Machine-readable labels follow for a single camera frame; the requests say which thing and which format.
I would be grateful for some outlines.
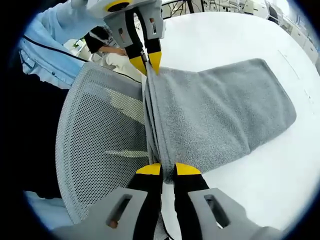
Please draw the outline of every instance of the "white table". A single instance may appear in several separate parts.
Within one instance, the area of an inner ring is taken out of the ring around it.
[[[202,71],[253,58],[264,59],[291,98],[295,123],[250,155],[204,178],[261,226],[285,229],[299,216],[320,177],[320,77],[303,49],[279,26],[238,13],[205,12],[166,20],[161,66]],[[181,239],[173,186],[165,185],[162,214]]]

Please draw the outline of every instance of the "light blue jacket sleeve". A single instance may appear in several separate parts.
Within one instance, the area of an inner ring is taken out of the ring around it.
[[[70,0],[39,13],[37,19],[60,44],[82,38],[96,26],[105,25],[103,19],[90,16],[85,6],[72,8]]]
[[[67,1],[39,13],[24,34],[40,44],[69,53],[63,46],[66,41],[79,39],[94,27],[104,24],[102,19],[90,16],[85,6],[74,9]],[[37,74],[42,81],[55,86],[71,86],[84,64],[81,60],[37,46],[24,38],[19,47],[28,61],[34,63],[28,73]]]

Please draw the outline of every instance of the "folded towel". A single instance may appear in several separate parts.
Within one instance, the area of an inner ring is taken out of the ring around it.
[[[261,59],[201,72],[161,68],[158,75],[147,64],[145,91],[144,105],[153,113],[147,140],[167,181],[175,162],[207,172],[248,155],[297,117]]]

